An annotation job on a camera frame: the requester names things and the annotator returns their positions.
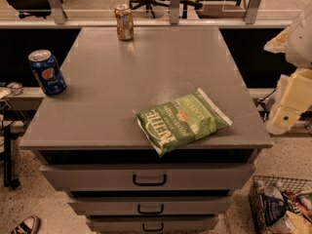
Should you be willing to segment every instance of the tan can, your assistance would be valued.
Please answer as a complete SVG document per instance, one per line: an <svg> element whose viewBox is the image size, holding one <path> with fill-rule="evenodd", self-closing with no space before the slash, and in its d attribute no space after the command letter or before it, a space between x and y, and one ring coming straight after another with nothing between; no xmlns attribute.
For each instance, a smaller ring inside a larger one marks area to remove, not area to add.
<svg viewBox="0 0 312 234"><path fill-rule="evenodd" d="M116 7L117 35L120 40L127 41L134 38L134 19L130 7L122 4Z"/></svg>

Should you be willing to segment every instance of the can lid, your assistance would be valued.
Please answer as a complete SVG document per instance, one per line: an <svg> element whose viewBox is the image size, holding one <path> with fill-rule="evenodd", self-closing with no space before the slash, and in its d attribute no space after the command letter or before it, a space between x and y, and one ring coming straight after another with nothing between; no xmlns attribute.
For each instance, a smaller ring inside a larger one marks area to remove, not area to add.
<svg viewBox="0 0 312 234"><path fill-rule="evenodd" d="M128 4L121 4L116 7L116 10L128 10L128 9L129 9Z"/></svg>
<svg viewBox="0 0 312 234"><path fill-rule="evenodd" d="M31 61L43 61L45 59L48 59L51 56L51 52L48 50L39 50L32 52L28 59Z"/></svg>

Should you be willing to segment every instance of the gray tabletop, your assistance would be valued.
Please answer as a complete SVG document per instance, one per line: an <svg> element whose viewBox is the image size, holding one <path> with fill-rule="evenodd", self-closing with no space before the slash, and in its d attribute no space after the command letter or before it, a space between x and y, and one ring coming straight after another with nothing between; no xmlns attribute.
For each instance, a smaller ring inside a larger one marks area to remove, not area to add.
<svg viewBox="0 0 312 234"><path fill-rule="evenodd" d="M233 121L182 148L271 146L217 27L83 28L61 70L67 89L45 97L20 146L26 149L152 149L137 125L140 111L201 88Z"/></svg>

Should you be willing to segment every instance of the green chip bag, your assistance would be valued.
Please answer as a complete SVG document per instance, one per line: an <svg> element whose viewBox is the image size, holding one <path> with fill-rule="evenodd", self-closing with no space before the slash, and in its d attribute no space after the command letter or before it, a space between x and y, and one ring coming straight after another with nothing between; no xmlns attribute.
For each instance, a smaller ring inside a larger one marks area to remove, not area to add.
<svg viewBox="0 0 312 234"><path fill-rule="evenodd" d="M160 157L232 125L201 89L142 110L136 119Z"/></svg>

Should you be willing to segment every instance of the gray drawer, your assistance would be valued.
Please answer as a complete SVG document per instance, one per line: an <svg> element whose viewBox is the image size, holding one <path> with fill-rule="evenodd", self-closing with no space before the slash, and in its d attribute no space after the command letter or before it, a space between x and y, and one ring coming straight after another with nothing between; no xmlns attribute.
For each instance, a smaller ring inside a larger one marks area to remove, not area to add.
<svg viewBox="0 0 312 234"><path fill-rule="evenodd" d="M203 190L242 188L254 164L43 165L56 190Z"/></svg>
<svg viewBox="0 0 312 234"><path fill-rule="evenodd" d="M137 231L160 232L167 230L209 230L214 229L217 216L184 216L184 217L104 217L87 219L92 231Z"/></svg>
<svg viewBox="0 0 312 234"><path fill-rule="evenodd" d="M124 197L70 199L78 215L218 215L227 211L231 197Z"/></svg>

